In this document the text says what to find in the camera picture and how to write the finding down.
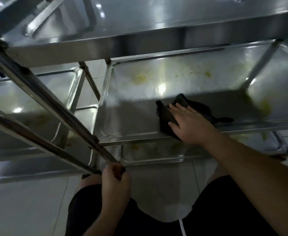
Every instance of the black cloth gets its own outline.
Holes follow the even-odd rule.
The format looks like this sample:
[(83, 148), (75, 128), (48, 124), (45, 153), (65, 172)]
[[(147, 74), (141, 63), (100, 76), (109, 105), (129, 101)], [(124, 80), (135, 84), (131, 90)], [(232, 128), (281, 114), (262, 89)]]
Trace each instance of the black cloth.
[[(79, 190), (68, 208), (66, 236), (81, 236), (102, 208), (101, 185)], [(192, 235), (278, 235), (230, 176), (220, 177), (202, 191), (182, 220)], [(143, 213), (131, 199), (114, 235), (182, 235), (179, 221), (160, 222)]]
[[(212, 111), (208, 106), (199, 102), (191, 101), (187, 99), (182, 93), (175, 97), (175, 99), (172, 102), (172, 105), (175, 106), (176, 103), (179, 103), (181, 106), (185, 108), (190, 106), (191, 108), (196, 110), (198, 113), (200, 113), (205, 119), (207, 119), (213, 125), (218, 122), (222, 122), (222, 123), (233, 122), (232, 118), (227, 118), (227, 117), (215, 118), (212, 115)], [(157, 105), (156, 114), (159, 116), (160, 131), (181, 141), (181, 139), (179, 139), (177, 135), (173, 133), (171, 127), (168, 125), (169, 122), (173, 122), (178, 125), (177, 121), (174, 119), (173, 115), (168, 110), (169, 106), (164, 106), (161, 101), (156, 101), (156, 105)]]

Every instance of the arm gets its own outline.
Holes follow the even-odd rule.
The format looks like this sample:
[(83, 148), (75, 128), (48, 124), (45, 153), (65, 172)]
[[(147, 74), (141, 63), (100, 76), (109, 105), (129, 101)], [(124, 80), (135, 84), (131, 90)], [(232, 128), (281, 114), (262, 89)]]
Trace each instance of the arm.
[(288, 167), (217, 131), (192, 108), (170, 106), (184, 142), (203, 146), (232, 176), (255, 208), (280, 235), (288, 235)]
[(102, 173), (102, 211), (83, 236), (111, 236), (130, 200), (130, 176), (123, 173), (121, 180), (115, 178), (118, 163), (107, 165)]

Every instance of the black shorts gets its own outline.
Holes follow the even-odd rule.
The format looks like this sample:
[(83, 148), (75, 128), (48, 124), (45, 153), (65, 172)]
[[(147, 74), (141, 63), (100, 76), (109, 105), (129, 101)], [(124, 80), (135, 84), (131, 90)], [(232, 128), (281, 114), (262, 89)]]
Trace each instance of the black shorts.
[[(79, 190), (67, 217), (66, 236), (81, 236), (102, 208), (101, 185)], [(190, 235), (278, 235), (254, 208), (230, 176), (211, 182), (182, 220)], [(182, 235), (179, 221), (160, 222), (142, 212), (132, 198), (114, 235)]]

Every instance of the person's left hand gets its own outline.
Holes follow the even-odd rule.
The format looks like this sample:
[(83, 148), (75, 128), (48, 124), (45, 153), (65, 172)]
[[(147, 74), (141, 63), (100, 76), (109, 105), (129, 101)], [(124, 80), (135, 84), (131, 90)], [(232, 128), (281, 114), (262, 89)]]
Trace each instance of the person's left hand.
[(119, 163), (111, 163), (102, 173), (102, 214), (118, 220), (130, 201), (130, 175), (124, 172), (121, 180), (118, 180), (115, 171), (119, 169), (122, 169)]

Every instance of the hand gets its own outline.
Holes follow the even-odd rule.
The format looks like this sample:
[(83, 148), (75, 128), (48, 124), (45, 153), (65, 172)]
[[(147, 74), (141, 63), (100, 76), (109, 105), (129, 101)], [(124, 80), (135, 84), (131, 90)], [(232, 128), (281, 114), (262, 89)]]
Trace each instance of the hand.
[(122, 166), (111, 163), (102, 173), (102, 213), (111, 218), (121, 219), (130, 200), (130, 175), (124, 172), (121, 180), (115, 178), (115, 171)]
[(169, 108), (179, 126), (172, 122), (168, 124), (183, 142), (204, 147), (219, 134), (219, 131), (193, 108), (182, 107), (179, 103), (176, 103), (176, 106), (169, 104)]

